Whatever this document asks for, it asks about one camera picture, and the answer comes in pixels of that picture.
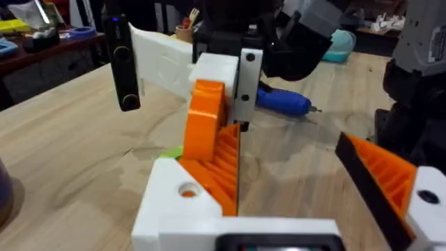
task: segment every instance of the blue screwdriver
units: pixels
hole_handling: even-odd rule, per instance
[[[257,89],[256,105],[289,116],[303,116],[309,112],[322,112],[310,99],[293,91],[274,89],[262,81]]]

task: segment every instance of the white plastic part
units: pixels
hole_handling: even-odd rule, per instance
[[[233,119],[250,122],[256,105],[257,87],[260,80],[263,51],[243,48],[240,55],[238,90]]]
[[[195,197],[182,197],[180,187],[195,184]],[[159,158],[153,164],[147,188],[134,222],[135,251],[160,251],[159,232],[166,219],[220,218],[222,207],[174,159]]]
[[[185,190],[194,197],[182,197]],[[332,234],[334,220],[222,217],[221,206],[174,159],[159,158],[132,232],[134,251],[210,251],[222,234]]]
[[[215,249],[216,238],[223,234],[329,234],[339,236],[339,230],[334,220],[239,217],[167,218],[160,226],[160,247],[162,251],[211,251]]]
[[[421,191],[432,192],[438,204],[423,200]],[[446,177],[434,167],[418,167],[406,222],[415,232],[416,239],[409,250],[425,250],[446,245]]]
[[[188,78],[193,67],[192,45],[129,26],[140,89],[144,90],[144,81],[149,81],[190,99],[192,86]]]
[[[190,85],[194,86],[197,79],[224,82],[226,101],[232,105],[234,86],[237,81],[237,67],[238,57],[236,56],[202,53],[190,73]]]

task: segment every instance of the screwdriver handle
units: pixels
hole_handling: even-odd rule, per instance
[[[299,93],[281,89],[257,89],[256,105],[289,116],[303,116],[310,112],[312,102]]]

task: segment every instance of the orange plastic piece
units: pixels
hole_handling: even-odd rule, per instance
[[[179,163],[222,206],[223,215],[236,216],[240,125],[222,128],[224,101],[223,83],[197,80]]]
[[[417,168],[399,156],[363,139],[347,135],[400,220],[405,222]]]
[[[224,83],[198,79],[192,92],[183,157],[211,161],[215,138],[226,123]]]

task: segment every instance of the screwdriver tip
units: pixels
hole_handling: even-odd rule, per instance
[[[318,108],[315,107],[315,106],[311,106],[311,107],[309,107],[309,111],[311,111],[311,112],[322,112],[321,109],[318,109]]]

